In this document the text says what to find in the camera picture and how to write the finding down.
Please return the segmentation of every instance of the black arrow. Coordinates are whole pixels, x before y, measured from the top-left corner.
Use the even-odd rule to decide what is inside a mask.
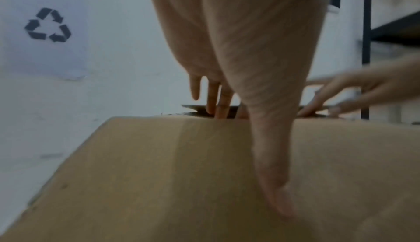
[[[61,17],[60,13],[58,13],[58,11],[53,10],[51,12],[51,16],[54,18],[53,21],[58,22],[58,23],[62,23],[63,22],[63,17]]]
[[[29,36],[33,39],[45,40],[47,35],[44,33],[28,32]]]
[[[67,25],[60,25],[60,29],[67,39],[70,38],[71,32],[70,32],[69,28],[67,27]]]
[[[49,38],[55,43],[55,42],[65,42],[67,39],[62,35],[56,35],[52,34],[49,36]]]
[[[25,30],[33,31],[39,26],[41,25],[38,20],[29,20],[29,23],[25,26]]]
[[[48,16],[48,14],[51,12],[52,10],[49,8],[42,8],[38,14],[36,15],[36,17],[40,18],[41,20],[45,19],[45,17]]]

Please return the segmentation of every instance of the box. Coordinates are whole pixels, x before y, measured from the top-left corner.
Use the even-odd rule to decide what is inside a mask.
[[[256,182],[248,121],[113,118],[0,241],[418,241],[419,138],[409,126],[296,120],[299,218],[284,223]]]

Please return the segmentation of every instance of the hand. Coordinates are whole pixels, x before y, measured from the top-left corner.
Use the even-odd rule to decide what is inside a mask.
[[[269,203],[294,215],[285,184],[289,139],[329,0],[153,0],[194,99],[225,118],[234,92],[249,114],[256,174]]]
[[[298,116],[306,116],[323,106],[343,89],[359,87],[364,91],[355,99],[343,101],[329,109],[331,117],[373,105],[402,102],[420,96],[420,55],[382,62],[354,72],[308,80],[306,85],[324,85]]]

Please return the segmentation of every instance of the shelf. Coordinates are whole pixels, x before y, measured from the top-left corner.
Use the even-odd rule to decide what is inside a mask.
[[[420,11],[372,29],[371,39],[420,47]]]

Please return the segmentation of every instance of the black recycling symbol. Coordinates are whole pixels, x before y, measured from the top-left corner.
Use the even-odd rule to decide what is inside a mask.
[[[64,18],[60,15],[60,13],[57,10],[53,10],[49,8],[42,8],[38,12],[36,17],[38,19],[44,20],[49,14],[51,14],[54,22],[61,24],[64,20]],[[38,19],[29,20],[28,24],[25,26],[25,30],[28,32],[29,36],[32,39],[46,40],[47,34],[35,32],[35,29],[41,26]],[[53,33],[52,35],[48,36],[51,39],[51,41],[53,41],[54,43],[65,42],[71,36],[71,32],[69,28],[67,27],[67,25],[60,25],[59,28],[61,32],[63,33],[63,35],[58,35],[56,33]]]

